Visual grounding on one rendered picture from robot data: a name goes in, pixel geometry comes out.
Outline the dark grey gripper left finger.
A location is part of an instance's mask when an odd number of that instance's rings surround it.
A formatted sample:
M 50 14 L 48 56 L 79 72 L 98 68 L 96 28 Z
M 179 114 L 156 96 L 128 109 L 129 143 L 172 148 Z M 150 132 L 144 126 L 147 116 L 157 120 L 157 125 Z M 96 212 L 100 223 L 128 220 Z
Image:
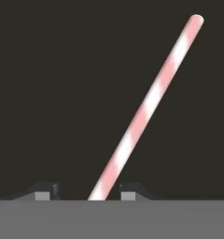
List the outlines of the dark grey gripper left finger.
M 39 182 L 29 189 L 3 197 L 3 200 L 53 201 L 60 199 L 58 182 Z

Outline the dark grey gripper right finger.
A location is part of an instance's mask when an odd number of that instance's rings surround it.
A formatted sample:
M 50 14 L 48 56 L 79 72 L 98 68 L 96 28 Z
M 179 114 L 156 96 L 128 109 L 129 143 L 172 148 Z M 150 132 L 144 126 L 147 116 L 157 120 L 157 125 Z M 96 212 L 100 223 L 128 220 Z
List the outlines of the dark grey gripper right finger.
M 159 196 L 146 190 L 139 182 L 125 182 L 119 185 L 119 194 L 122 201 L 158 200 Z

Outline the pink and white striped straw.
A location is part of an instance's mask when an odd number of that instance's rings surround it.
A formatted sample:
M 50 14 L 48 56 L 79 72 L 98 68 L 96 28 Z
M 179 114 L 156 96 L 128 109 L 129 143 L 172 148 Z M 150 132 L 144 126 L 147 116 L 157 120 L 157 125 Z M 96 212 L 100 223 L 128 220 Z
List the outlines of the pink and white striped straw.
M 190 16 L 132 122 L 91 191 L 89 201 L 104 201 L 107 198 L 192 42 L 199 33 L 203 22 L 204 19 L 201 15 L 193 14 Z

